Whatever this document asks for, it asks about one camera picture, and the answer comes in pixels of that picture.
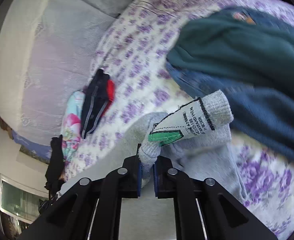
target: black stripe on sock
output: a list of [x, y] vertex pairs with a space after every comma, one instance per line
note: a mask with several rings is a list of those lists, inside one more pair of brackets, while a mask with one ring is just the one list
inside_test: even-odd
[[207, 112], [207, 110], [206, 110], [206, 108], [205, 108], [205, 106], [204, 106], [203, 101], [201, 100], [201, 98], [198, 98], [198, 101], [199, 101], [199, 104], [200, 104], [201, 110], [203, 111], [204, 116], [205, 116], [205, 118], [206, 118], [206, 120], [207, 120], [207, 123], [209, 124], [209, 127], [211, 128], [212, 131], [215, 131], [215, 128], [214, 128], [214, 126], [213, 126], [213, 123], [212, 123], [211, 120], [210, 120], [209, 114], [208, 114], [208, 112]]

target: floral bed sheet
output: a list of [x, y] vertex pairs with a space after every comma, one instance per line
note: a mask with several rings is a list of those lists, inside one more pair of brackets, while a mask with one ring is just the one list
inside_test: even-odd
[[[173, 112], [191, 100], [166, 72], [166, 54], [186, 22], [231, 5], [255, 8], [294, 26], [294, 6], [279, 0], [133, 1], [105, 33], [91, 60], [92, 75], [99, 68], [111, 75], [115, 100], [66, 163], [66, 179], [108, 154], [144, 114]], [[233, 133], [233, 146], [249, 193], [244, 205], [279, 239], [287, 239], [294, 230], [294, 163], [244, 134]]]

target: silver rivet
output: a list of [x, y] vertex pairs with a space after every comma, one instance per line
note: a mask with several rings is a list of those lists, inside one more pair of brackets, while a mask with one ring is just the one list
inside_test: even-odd
[[208, 186], [213, 186], [213, 185], [216, 184], [216, 181], [214, 179], [212, 179], [212, 178], [209, 178], [209, 179], [206, 179], [206, 184]]
[[125, 175], [128, 172], [128, 170], [126, 168], [119, 168], [118, 169], [118, 173], [121, 175]]
[[171, 169], [168, 170], [168, 173], [170, 175], [176, 175], [178, 173], [178, 171], [175, 168], [171, 168]]
[[90, 180], [89, 180], [88, 178], [82, 178], [82, 179], [79, 181], [79, 183], [80, 183], [81, 186], [86, 186], [86, 185], [89, 184], [89, 182], [90, 182]]

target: light blue floral cloth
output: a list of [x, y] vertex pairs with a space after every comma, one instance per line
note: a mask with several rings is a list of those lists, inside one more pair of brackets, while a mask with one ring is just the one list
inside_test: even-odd
[[[232, 5], [267, 12], [294, 27], [294, 6], [279, 0], [134, 0], [129, 5], [105, 33], [91, 60], [91, 74], [102, 68], [111, 75], [115, 100], [95, 133], [80, 142], [65, 168], [66, 179], [108, 154], [141, 116], [174, 112], [191, 100], [165, 70], [166, 54], [187, 21]], [[294, 164], [250, 138], [235, 142], [234, 154], [251, 196], [244, 204], [280, 240], [286, 240], [294, 230]], [[263, 151], [267, 160], [261, 158]]]

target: bed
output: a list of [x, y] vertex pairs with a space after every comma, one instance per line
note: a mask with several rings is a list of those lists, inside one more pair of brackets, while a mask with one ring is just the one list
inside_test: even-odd
[[[18, 136], [48, 145], [59, 134], [69, 96], [97, 69], [116, 85], [99, 127], [66, 162], [66, 180], [107, 155], [143, 114], [173, 112], [191, 100], [164, 68], [166, 53], [188, 20], [239, 5], [294, 27], [294, 6], [280, 0], [134, 0], [120, 16], [102, 15], [88, 0], [27, 1], [33, 10], [26, 0], [15, 0], [0, 35], [0, 116]], [[103, 19], [95, 40], [92, 15]], [[232, 145], [250, 195], [244, 205], [279, 239], [287, 239], [294, 231], [294, 163], [237, 131]]]

